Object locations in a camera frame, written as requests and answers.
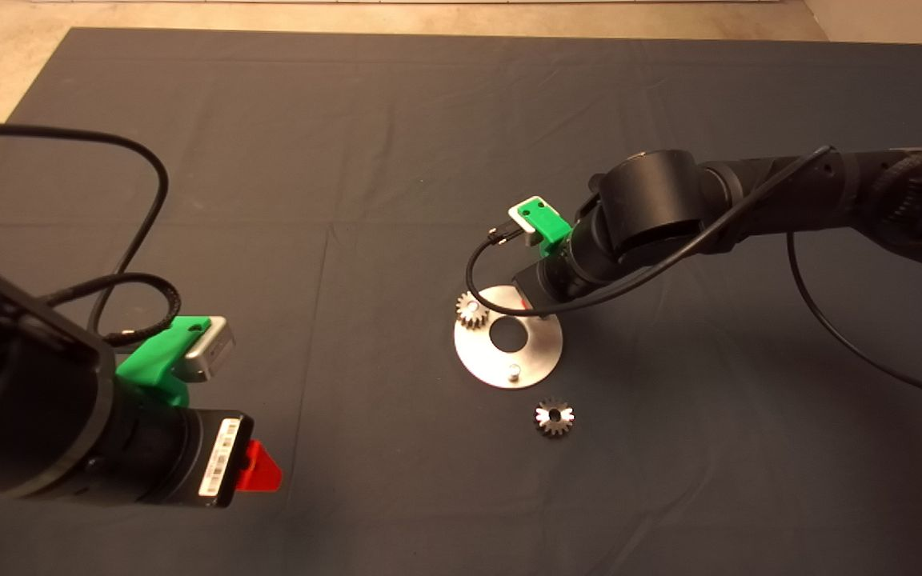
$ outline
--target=green 3d-printed bracket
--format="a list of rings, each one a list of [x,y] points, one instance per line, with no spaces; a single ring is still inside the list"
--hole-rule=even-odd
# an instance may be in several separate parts
[[[534,196],[518,204],[517,215],[534,227],[542,241],[539,243],[539,255],[546,258],[557,249],[560,242],[571,233],[571,225],[541,197]]]
[[[121,382],[140,386],[170,406],[186,407],[187,384],[173,374],[176,364],[212,321],[207,316],[177,316],[170,327],[149,339],[116,369]]]

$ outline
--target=black cable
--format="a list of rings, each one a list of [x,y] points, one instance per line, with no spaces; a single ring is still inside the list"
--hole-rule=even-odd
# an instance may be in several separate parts
[[[860,357],[861,360],[870,364],[874,368],[877,368],[881,372],[885,372],[889,376],[893,376],[895,379],[900,380],[901,382],[906,382],[909,386],[918,387],[922,390],[922,380],[910,376],[908,374],[901,373],[894,368],[883,365],[880,362],[874,360],[867,356],[856,344],[850,342],[848,338],[845,337],[838,328],[835,328],[834,324],[831,324],[831,321],[828,320],[820,307],[816,305],[816,302],[813,302],[813,297],[809,294],[809,289],[806,288],[806,283],[802,280],[802,273],[799,272],[799,260],[796,257],[795,253],[795,235],[793,233],[786,234],[786,244],[788,246],[788,263],[792,269],[792,278],[795,280],[795,287],[799,289],[799,295],[802,296],[802,300],[806,302],[806,307],[808,307],[810,313],[813,314],[813,318],[816,318],[817,322],[820,322],[821,326],[824,326],[827,332],[831,333],[831,336],[835,337],[835,340],[838,340],[845,346],[846,349],[849,349],[857,357]]]
[[[120,284],[144,284],[151,288],[155,288],[161,295],[165,296],[168,309],[166,310],[166,316],[162,318],[162,320],[147,328],[126,332],[113,332],[102,336],[102,340],[106,340],[111,346],[128,346],[128,344],[135,344],[142,342],[142,340],[147,340],[151,336],[158,334],[158,332],[162,332],[169,328],[169,325],[173,322],[173,318],[176,318],[176,314],[179,314],[181,302],[180,294],[176,291],[176,288],[170,284],[169,281],[165,280],[165,278],[140,272],[109,274],[109,276],[93,278],[93,280],[81,282],[69,288],[63,288],[62,290],[52,292],[47,296],[42,296],[41,300],[48,306],[55,307],[66,302],[72,302],[78,298],[91,296],[95,292],[112,290]]]
[[[151,230],[151,225],[154,225],[154,220],[158,217],[158,212],[162,210],[162,205],[166,201],[166,194],[169,192],[169,174],[166,172],[166,167],[163,165],[162,160],[158,159],[158,156],[142,143],[132,141],[130,138],[124,138],[116,134],[108,134],[107,132],[26,124],[0,124],[0,136],[105,143],[105,145],[120,146],[132,150],[132,152],[139,154],[140,157],[147,160],[147,163],[151,164],[151,167],[154,168],[154,172],[156,172],[156,176],[158,176],[158,189],[156,193],[154,193],[154,200],[151,201],[149,210],[146,215],[144,215],[144,219],[138,227],[138,232],[134,234],[134,237],[127,245],[127,249],[123,252],[120,262],[118,262],[113,269],[113,274],[126,272],[127,267],[130,266],[131,260],[133,260],[136,253],[138,253],[138,249],[143,244],[144,238],[147,236],[147,233],[149,233],[149,230]],[[106,302],[109,300],[109,296],[112,293],[112,287],[107,287],[100,293],[98,299],[95,299],[94,306],[91,307],[91,313],[87,321],[87,329],[89,332],[98,335],[98,324],[102,321],[102,311],[106,309]]]
[[[593,295],[585,296],[585,298],[580,298],[578,300],[573,300],[573,302],[567,302],[563,305],[557,306],[545,306],[539,307],[539,309],[508,309],[508,307],[495,305],[490,300],[484,298],[479,294],[479,288],[475,287],[475,263],[479,261],[479,256],[486,251],[486,248],[498,244],[500,239],[487,238],[486,241],[483,241],[483,244],[479,245],[479,248],[475,249],[475,252],[472,253],[471,258],[468,259],[468,265],[465,266],[465,284],[468,287],[468,291],[471,292],[471,295],[480,305],[487,307],[490,310],[496,311],[498,314],[508,314],[508,316],[516,317],[533,317],[533,316],[549,316],[549,314],[561,314],[566,313],[566,311],[581,310],[585,307],[600,305],[600,303],[608,302],[614,298],[618,298],[623,294],[626,294],[634,289],[642,286],[643,284],[650,282],[653,278],[658,277],[660,274],[665,272],[665,270],[670,269],[671,266],[676,265],[680,260],[691,256],[696,252],[696,249],[699,249],[700,246],[712,240],[717,234],[720,234],[722,230],[727,229],[728,225],[731,225],[736,219],[740,218],[743,214],[751,210],[757,203],[761,202],[772,192],[780,183],[784,182],[788,178],[791,178],[799,170],[802,170],[813,162],[820,160],[825,154],[831,152],[833,147],[831,146],[821,146],[819,149],[813,150],[813,152],[806,154],[806,156],[800,156],[795,159],[788,166],[780,169],[778,174],[772,175],[770,178],[764,180],[764,183],[761,183],[760,186],[757,186],[752,193],[749,194],[742,202],[736,204],[727,212],[720,215],[720,218],[714,220],[710,226],[707,226],[706,229],[703,229],[701,233],[697,234],[692,240],[689,240],[687,244],[679,248],[676,252],[664,258],[661,262],[656,263],[656,265],[651,266],[650,269],[645,270],[644,273],[638,274],[634,278],[619,284],[616,288],[611,288],[610,290],[601,290],[596,292]]]

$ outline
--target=hole in disc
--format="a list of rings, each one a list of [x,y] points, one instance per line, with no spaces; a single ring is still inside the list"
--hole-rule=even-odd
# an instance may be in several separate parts
[[[516,318],[505,316],[490,326],[490,340],[498,349],[513,353],[524,348],[528,342],[528,332]]]

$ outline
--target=metal gear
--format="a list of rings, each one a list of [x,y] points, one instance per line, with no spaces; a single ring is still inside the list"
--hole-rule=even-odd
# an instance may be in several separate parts
[[[535,428],[549,438],[560,438],[575,425],[575,409],[567,402],[546,398],[535,408]]]
[[[455,310],[458,315],[458,322],[469,330],[482,328],[486,325],[486,320],[490,317],[490,311],[479,300],[472,297],[471,292],[465,292],[458,297]]]

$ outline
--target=wall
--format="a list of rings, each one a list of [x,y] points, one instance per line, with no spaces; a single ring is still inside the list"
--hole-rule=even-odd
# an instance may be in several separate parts
[[[922,44],[922,0],[806,0],[832,41]]]

